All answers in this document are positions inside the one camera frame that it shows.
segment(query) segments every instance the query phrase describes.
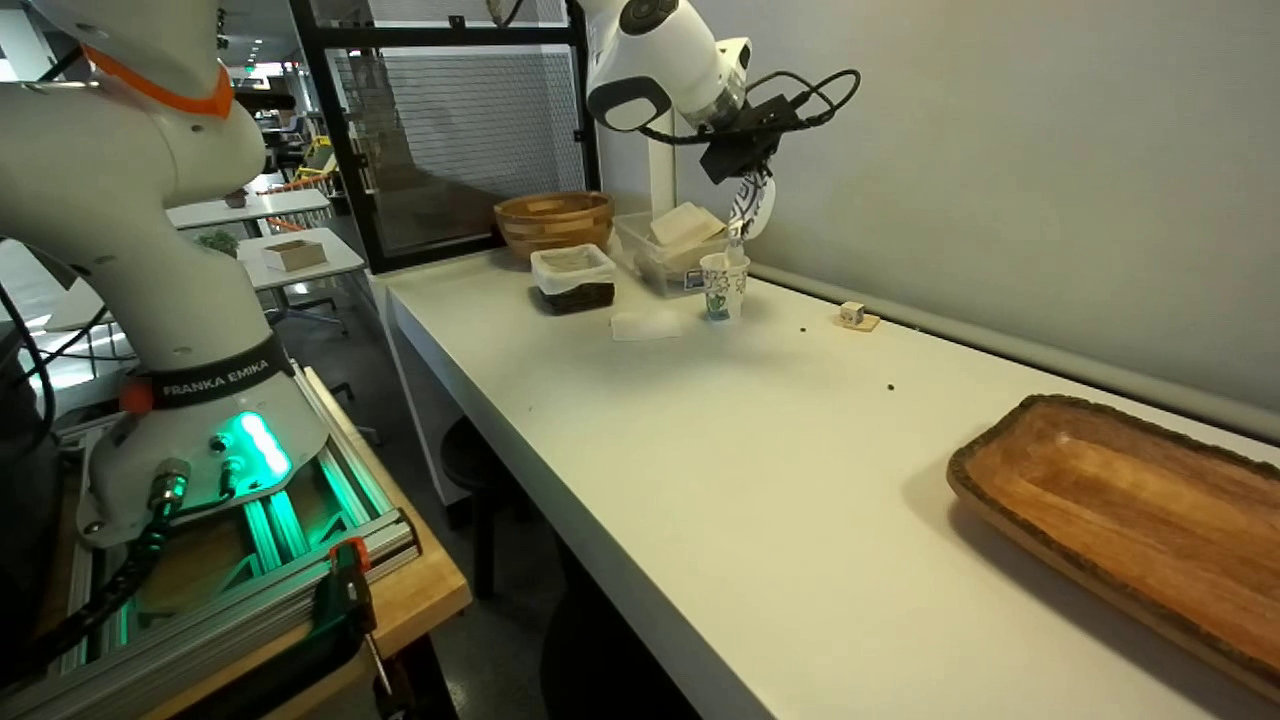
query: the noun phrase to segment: cable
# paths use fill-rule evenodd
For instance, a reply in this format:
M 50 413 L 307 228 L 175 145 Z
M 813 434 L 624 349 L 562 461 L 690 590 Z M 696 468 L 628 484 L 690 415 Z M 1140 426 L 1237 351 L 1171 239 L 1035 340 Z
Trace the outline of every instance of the cable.
M 11 297 L 8 297 L 3 286 L 0 286 L 0 304 L 3 304 L 3 310 L 11 315 L 11 329 L 22 332 L 22 340 L 25 340 L 30 351 L 33 351 L 33 363 L 36 363 L 36 376 L 41 376 L 41 404 L 46 404 L 46 415 L 41 415 L 36 434 L 33 434 L 25 448 L 11 453 L 11 456 L 22 456 L 22 453 L 41 448 L 46 434 L 54 431 L 58 394 L 54 394 L 54 376 L 50 376 L 50 368 L 41 363 L 41 343 L 33 340 L 25 315 L 16 310 L 16 304 L 11 304 Z
M 655 126 L 640 126 L 640 134 L 650 134 L 650 140 L 655 140 L 655 145 L 712 145 L 712 140 L 724 140 L 724 134 L 751 134 L 751 133 L 760 133 L 760 134 L 788 134 L 788 133 L 809 133 L 809 126 L 820 126 L 820 122 L 829 122 L 858 93 L 860 93 L 860 83 L 865 83 L 865 73 L 858 73 L 858 66 L 840 66 L 840 73 L 834 73 L 834 76 L 824 76 L 824 80 L 806 80 L 801 73 L 788 73 L 788 66 L 782 66 L 782 73 L 768 73 L 768 76 L 760 76 L 760 80 L 751 80 L 747 83 L 747 95 L 756 93 L 756 88 L 766 88 L 766 83 L 774 83 L 774 80 L 792 80 L 792 83 L 801 83 L 801 93 L 788 98 L 788 107 L 792 112 L 801 112 L 809 98 L 824 98 L 824 112 L 816 112 L 816 117 L 788 117 L 785 122 L 776 122 L 776 126 L 700 126 L 696 134 L 668 134 L 668 133 L 655 133 Z M 840 98 L 834 98 L 829 95 L 829 83 L 836 83 L 836 80 L 852 80 L 850 88 L 846 88 L 846 95 Z
M 524 0 L 517 0 L 508 15 L 496 11 L 499 0 L 485 0 L 485 9 L 490 9 L 490 15 L 491 15 L 496 29 L 513 29 L 513 20 L 520 15 Z
M 54 349 L 50 355 L 41 355 L 41 363 L 30 368 L 30 376 L 36 376 L 36 373 L 50 368 L 54 359 L 60 359 L 70 349 L 78 349 L 103 315 L 107 315 L 107 304 L 96 308 L 96 310 L 90 315 L 90 324 L 78 329 L 78 336 L 70 336 L 60 349 Z
M 58 76 L 70 73 L 79 54 L 85 54 L 79 45 L 70 46 L 36 83 L 58 80 Z
M 152 576 L 152 567 L 166 557 L 169 526 L 174 526 L 174 521 L 175 521 L 185 499 L 189 499 L 189 471 L 185 468 L 160 471 L 156 490 L 152 490 L 147 526 L 127 544 L 127 557 L 114 570 L 114 579 L 99 585 L 85 598 L 79 612 L 64 616 L 58 628 L 36 635 L 22 650 L 22 658 L 3 658 L 0 678 L 22 678 L 22 675 L 33 675 L 33 672 L 46 672 L 58 655 L 78 649 L 90 632 L 96 632 L 135 589 L 145 589 L 145 579 Z

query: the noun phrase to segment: wooden cutting board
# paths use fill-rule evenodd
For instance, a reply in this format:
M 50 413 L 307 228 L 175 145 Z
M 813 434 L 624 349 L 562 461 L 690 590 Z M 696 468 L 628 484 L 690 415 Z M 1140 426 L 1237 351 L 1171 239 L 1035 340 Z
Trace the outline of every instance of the wooden cutting board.
M 1280 700 L 1280 471 L 1117 407 L 1034 394 L 951 456 L 994 526 Z

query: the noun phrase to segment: robotic manipulator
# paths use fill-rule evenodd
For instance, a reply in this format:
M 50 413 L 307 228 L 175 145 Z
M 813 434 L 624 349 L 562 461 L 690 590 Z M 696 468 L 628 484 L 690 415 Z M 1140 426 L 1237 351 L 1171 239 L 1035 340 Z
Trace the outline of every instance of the robotic manipulator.
M 0 83 L 0 234 L 71 264 L 140 355 L 127 413 L 90 443 L 78 517 L 90 544 L 117 549 L 160 506 L 180 523 L 283 489 L 328 434 L 242 264 L 185 239 L 166 211 L 243 188 L 266 160 L 217 59 L 217 0 L 30 5 L 78 34 L 99 80 Z M 834 118 L 860 76 L 801 80 L 801 95 L 756 107 L 747 93 L 766 80 L 747 83 L 747 38 L 715 45 L 691 5 L 628 0 L 589 107 L 620 133 L 708 145 L 715 185 L 746 175 L 729 230 L 751 239 L 774 209 L 782 134 Z M 696 134 L 651 133 L 668 107 Z
M 776 185 L 768 170 L 785 133 L 829 122 L 860 88 L 858 66 L 820 83 L 798 73 L 774 73 L 747 83 L 751 45 L 708 33 L 690 0 L 628 0 L 606 34 L 589 80 L 589 107 L 606 126 L 644 133 L 662 145 L 705 145 L 705 170 L 721 185 L 739 175 L 746 188 L 729 211 L 729 239 L 756 239 L 774 214 Z M 751 103 L 747 93 L 768 80 L 801 83 L 798 95 Z M 696 133 L 666 134 L 651 122 L 682 112 Z
M 96 83 L 0 83 L 0 234 L 71 264 L 127 332 L 140 376 L 85 456 L 79 535 L 127 544 L 294 481 L 326 425 L 294 384 L 232 254 L 185 239 L 174 204 L 261 170 L 266 140 L 217 62 L 217 0 L 33 0 Z

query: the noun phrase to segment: white wall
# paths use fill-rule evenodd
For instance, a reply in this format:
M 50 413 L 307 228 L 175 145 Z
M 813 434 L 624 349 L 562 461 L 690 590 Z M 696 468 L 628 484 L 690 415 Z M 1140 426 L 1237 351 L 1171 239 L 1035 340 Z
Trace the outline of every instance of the white wall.
M 33 29 L 25 9 L 0 9 L 0 46 L 16 80 L 36 80 L 50 73 L 50 38 Z
M 776 156 L 760 260 L 1280 413 L 1278 0 L 700 0 L 865 93 Z M 637 140 L 606 134 L 624 201 Z M 685 194 L 724 204 L 682 150 Z

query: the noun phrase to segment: table surface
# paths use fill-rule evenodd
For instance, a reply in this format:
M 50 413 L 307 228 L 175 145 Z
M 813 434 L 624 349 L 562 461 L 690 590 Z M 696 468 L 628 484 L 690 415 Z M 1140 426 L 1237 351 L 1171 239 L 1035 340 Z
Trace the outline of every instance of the table surface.
M 212 228 L 212 223 L 243 223 L 243 220 L 326 211 L 326 209 L 328 209 L 328 194 L 321 188 L 299 188 L 299 190 L 248 194 L 243 209 L 227 209 L 227 201 L 175 204 L 169 209 L 169 220 L 175 228 Z
M 297 269 L 297 272 L 269 269 L 269 253 L 277 243 L 297 243 L 297 239 L 321 243 L 326 264 Z M 346 277 L 346 272 L 366 269 L 366 260 L 333 228 L 303 228 L 303 230 L 282 230 L 269 239 L 242 239 L 237 260 L 243 264 L 252 286 L 283 286 L 283 282 L 303 282 L 303 278 Z
M 732 324 L 530 282 L 499 253 L 392 272 L 387 319 L 705 715 L 1278 715 L 964 517 L 949 461 L 1035 391 L 1280 448 L 766 278 Z

